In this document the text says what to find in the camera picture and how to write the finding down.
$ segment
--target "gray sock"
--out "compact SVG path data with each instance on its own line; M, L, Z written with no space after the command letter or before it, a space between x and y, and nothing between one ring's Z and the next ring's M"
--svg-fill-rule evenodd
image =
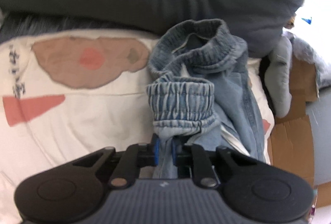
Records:
M264 82L274 105L276 116L285 117L290 111L292 95L289 89L292 44L282 36L278 45L269 54L270 66L265 72Z

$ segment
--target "gathered denim fabric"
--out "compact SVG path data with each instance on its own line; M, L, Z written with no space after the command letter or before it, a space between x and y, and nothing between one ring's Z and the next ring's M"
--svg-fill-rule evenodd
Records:
M161 141L154 178L177 177L171 155L177 135L214 151L237 149L226 139L230 134L247 155L264 161L264 129L248 85L247 58L246 42L219 19L187 20L161 37L148 62L155 81L147 94Z

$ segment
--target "gray fuzzy fabric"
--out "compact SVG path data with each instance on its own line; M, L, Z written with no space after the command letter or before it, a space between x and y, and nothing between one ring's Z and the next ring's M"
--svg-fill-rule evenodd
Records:
M24 13L10 13L5 18L0 18L0 44L12 38L25 35L40 35L45 33L56 33L74 29L135 29L117 23L75 18L57 17Z

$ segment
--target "ribbed gray panel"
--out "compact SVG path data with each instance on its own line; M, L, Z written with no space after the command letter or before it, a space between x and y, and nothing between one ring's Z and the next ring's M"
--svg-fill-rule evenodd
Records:
M233 212L212 190L191 179L137 180L113 191L94 215L77 224L257 224ZM292 224L305 224L298 220Z

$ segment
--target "denim pants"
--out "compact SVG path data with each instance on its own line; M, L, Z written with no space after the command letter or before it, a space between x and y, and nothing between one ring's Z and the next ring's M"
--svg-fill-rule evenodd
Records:
M173 136L190 136L205 150L234 148L264 161L262 117L248 85L246 42L219 19L187 20L161 37L148 68L147 87L160 138L154 178L175 178Z

